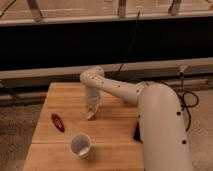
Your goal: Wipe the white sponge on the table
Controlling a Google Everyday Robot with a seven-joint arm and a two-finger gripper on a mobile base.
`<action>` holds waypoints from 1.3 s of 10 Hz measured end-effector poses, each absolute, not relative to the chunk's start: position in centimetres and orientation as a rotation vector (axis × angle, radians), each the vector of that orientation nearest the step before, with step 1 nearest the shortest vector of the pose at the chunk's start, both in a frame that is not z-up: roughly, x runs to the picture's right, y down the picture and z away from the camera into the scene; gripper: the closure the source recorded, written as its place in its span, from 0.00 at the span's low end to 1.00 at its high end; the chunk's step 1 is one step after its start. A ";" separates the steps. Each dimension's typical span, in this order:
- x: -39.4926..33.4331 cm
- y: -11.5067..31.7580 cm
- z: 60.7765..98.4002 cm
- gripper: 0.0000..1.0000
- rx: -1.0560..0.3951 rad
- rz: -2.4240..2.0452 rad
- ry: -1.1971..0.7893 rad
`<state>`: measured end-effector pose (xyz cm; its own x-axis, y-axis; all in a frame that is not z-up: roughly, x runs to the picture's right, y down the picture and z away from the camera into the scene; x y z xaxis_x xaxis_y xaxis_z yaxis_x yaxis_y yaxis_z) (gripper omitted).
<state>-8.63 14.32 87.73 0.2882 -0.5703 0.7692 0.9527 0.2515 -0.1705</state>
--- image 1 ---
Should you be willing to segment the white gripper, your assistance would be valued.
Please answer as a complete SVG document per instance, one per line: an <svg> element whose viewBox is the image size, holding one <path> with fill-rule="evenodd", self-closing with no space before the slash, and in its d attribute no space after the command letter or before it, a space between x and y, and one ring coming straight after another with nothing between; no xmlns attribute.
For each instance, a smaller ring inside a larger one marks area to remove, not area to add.
<svg viewBox="0 0 213 171"><path fill-rule="evenodd" d="M86 105L87 109L93 113L97 112L100 103L101 95L97 88L86 88Z"/></svg>

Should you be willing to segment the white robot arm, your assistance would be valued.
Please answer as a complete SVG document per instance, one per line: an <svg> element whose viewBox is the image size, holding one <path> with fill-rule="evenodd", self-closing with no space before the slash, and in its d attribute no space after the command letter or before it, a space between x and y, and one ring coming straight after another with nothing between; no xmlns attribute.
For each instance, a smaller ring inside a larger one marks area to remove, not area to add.
<svg viewBox="0 0 213 171"><path fill-rule="evenodd" d="M171 87L108 79L102 67L82 72L80 81L85 86L88 120L97 113L100 91L137 107L144 171L193 171L181 104Z"/></svg>

